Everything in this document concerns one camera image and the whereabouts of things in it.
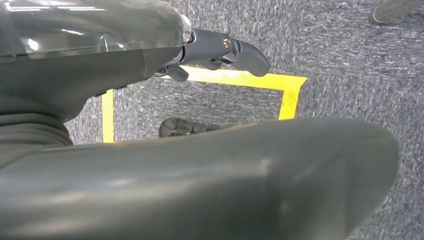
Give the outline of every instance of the yellow tape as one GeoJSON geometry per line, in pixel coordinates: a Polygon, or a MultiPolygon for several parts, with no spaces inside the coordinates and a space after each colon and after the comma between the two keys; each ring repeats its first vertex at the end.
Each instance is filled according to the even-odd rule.
{"type": "Polygon", "coordinates": [[[256,77],[246,71],[224,69],[211,71],[191,66],[183,66],[183,68],[190,74],[189,81],[283,91],[280,120],[295,117],[301,87],[308,80],[307,77],[301,76],[267,74],[263,77],[256,77]]]}
{"type": "Polygon", "coordinates": [[[113,143],[114,136],[114,91],[109,90],[101,96],[101,114],[102,114],[102,129],[103,142],[113,143]]]}
{"type": "MultiPolygon", "coordinates": [[[[226,84],[252,88],[283,91],[280,120],[293,119],[298,106],[299,93],[306,77],[267,74],[255,77],[246,71],[220,69],[211,71],[202,68],[183,66],[190,74],[188,80],[194,82],[226,84]]],[[[110,90],[102,96],[103,142],[113,143],[114,139],[114,91],[110,90]]]]}

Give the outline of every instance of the metal bolt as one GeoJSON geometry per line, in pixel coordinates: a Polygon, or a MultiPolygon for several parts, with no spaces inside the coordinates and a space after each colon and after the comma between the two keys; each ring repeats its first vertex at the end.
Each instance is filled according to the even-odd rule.
{"type": "Polygon", "coordinates": [[[223,44],[224,49],[226,51],[230,51],[231,49],[233,49],[233,41],[231,40],[231,38],[229,36],[225,36],[222,39],[222,44],[223,44]]]}

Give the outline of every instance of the black plastic part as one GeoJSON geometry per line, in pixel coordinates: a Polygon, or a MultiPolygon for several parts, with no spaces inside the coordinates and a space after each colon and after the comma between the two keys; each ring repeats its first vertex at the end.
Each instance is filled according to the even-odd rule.
{"type": "Polygon", "coordinates": [[[265,76],[271,69],[271,63],[268,59],[252,44],[238,40],[236,42],[240,46],[240,56],[231,65],[236,69],[249,71],[256,77],[265,76]]]}
{"type": "Polygon", "coordinates": [[[166,47],[144,49],[144,81],[151,78],[159,69],[171,59],[174,59],[181,51],[181,47],[166,47]]]}
{"type": "Polygon", "coordinates": [[[0,239],[341,240],[398,167],[392,135],[355,120],[45,145],[0,170],[0,239]]]}
{"type": "Polygon", "coordinates": [[[185,45],[185,56],[182,63],[198,63],[199,60],[211,60],[226,55],[223,39],[225,33],[194,28],[195,41],[185,45]]]}
{"type": "Polygon", "coordinates": [[[180,66],[170,66],[167,75],[173,80],[182,83],[189,79],[189,73],[180,66]]]}
{"type": "Polygon", "coordinates": [[[217,60],[200,61],[198,64],[204,67],[205,69],[212,71],[218,70],[223,66],[223,63],[217,60]]]}

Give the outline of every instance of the gray carpet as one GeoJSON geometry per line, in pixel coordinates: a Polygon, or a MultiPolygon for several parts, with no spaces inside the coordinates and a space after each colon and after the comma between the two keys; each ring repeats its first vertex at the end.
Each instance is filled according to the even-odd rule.
{"type": "MultiPolygon", "coordinates": [[[[307,76],[297,117],[347,117],[387,127],[402,148],[399,180],[357,240],[424,236],[424,14],[371,26],[377,0],[172,0],[197,28],[255,44],[274,73],[307,76]]],[[[115,93],[118,140],[156,137],[167,117],[237,125],[277,119],[281,92],[153,79],[115,93]]],[[[101,141],[99,100],[69,123],[76,143],[101,141]]]]}

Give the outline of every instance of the black shoe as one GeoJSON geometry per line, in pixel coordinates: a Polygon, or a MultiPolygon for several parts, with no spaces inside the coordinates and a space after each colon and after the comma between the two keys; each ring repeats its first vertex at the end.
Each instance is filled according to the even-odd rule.
{"type": "Polygon", "coordinates": [[[182,118],[168,118],[159,127],[159,137],[187,136],[220,129],[217,126],[187,121],[182,118]]]}

